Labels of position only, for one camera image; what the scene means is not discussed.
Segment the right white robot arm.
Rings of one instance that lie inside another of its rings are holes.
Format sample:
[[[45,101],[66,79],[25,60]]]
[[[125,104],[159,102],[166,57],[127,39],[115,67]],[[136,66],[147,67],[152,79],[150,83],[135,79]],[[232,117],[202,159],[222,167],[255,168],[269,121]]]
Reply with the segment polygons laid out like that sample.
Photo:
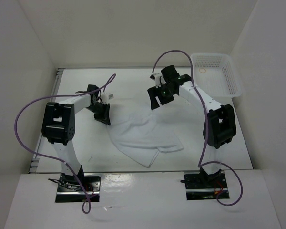
[[[187,74],[180,75],[174,65],[167,66],[160,73],[152,73],[150,79],[155,86],[147,90],[151,109],[168,104],[178,95],[195,107],[201,107],[204,114],[204,146],[198,162],[199,182],[203,187],[211,187],[219,178],[221,169],[207,165],[220,162],[217,150],[232,141],[236,135],[234,109],[230,104],[223,105],[214,100],[201,88],[193,84],[193,78]]]

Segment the white skirt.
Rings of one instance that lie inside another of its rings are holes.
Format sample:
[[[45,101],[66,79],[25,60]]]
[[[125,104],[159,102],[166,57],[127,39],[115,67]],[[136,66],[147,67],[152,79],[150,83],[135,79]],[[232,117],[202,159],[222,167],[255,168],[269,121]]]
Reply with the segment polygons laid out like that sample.
[[[112,144],[138,164],[150,168],[160,153],[184,149],[174,130],[158,121],[146,105],[112,104],[107,126]]]

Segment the metal base plate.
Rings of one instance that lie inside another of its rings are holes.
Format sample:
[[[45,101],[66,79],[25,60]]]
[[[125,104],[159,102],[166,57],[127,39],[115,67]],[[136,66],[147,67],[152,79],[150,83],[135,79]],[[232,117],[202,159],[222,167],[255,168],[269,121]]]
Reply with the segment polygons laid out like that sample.
[[[229,199],[228,185],[224,172],[217,173],[210,180],[202,172],[184,172],[184,178],[180,180],[185,185],[187,200],[216,200]]]
[[[59,179],[48,179],[57,184],[56,203],[82,203],[86,200],[86,195],[78,183],[63,181],[62,176]],[[90,196],[91,202],[99,202],[100,199],[100,176],[85,176],[83,187]]]

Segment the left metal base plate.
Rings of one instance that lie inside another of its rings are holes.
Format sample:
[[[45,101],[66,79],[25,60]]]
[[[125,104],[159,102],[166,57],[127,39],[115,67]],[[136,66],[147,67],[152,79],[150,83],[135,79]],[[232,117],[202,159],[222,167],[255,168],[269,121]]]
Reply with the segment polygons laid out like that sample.
[[[57,184],[56,203],[82,203],[86,200],[86,195],[78,183],[63,181],[62,176],[59,179],[48,179]],[[83,187],[90,196],[91,202],[99,202],[100,199],[100,176],[85,176]]]

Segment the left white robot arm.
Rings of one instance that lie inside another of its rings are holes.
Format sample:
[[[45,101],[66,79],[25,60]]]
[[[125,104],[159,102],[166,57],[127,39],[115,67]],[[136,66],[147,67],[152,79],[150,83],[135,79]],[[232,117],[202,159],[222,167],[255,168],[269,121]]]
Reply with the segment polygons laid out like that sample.
[[[93,112],[96,121],[110,125],[111,99],[113,94],[102,92],[98,86],[90,84],[86,91],[78,91],[74,97],[46,104],[41,133],[53,146],[61,163],[61,183],[68,184],[73,190],[78,191],[85,186],[83,168],[72,142],[75,115],[87,109]]]

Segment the white perforated plastic basket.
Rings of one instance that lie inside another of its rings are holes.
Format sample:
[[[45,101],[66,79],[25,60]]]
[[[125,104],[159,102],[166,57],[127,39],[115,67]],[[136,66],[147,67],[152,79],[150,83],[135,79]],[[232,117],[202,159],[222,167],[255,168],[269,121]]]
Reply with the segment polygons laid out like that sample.
[[[193,53],[194,83],[211,97],[235,98],[242,94],[239,74],[227,54]]]

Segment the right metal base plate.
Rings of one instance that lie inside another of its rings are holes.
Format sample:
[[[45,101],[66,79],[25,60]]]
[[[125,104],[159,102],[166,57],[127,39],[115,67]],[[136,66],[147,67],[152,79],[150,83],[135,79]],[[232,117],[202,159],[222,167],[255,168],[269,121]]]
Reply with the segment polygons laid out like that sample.
[[[224,172],[217,173],[210,180],[202,172],[184,172],[184,178],[180,180],[185,185],[187,200],[216,200],[229,199],[228,185]]]

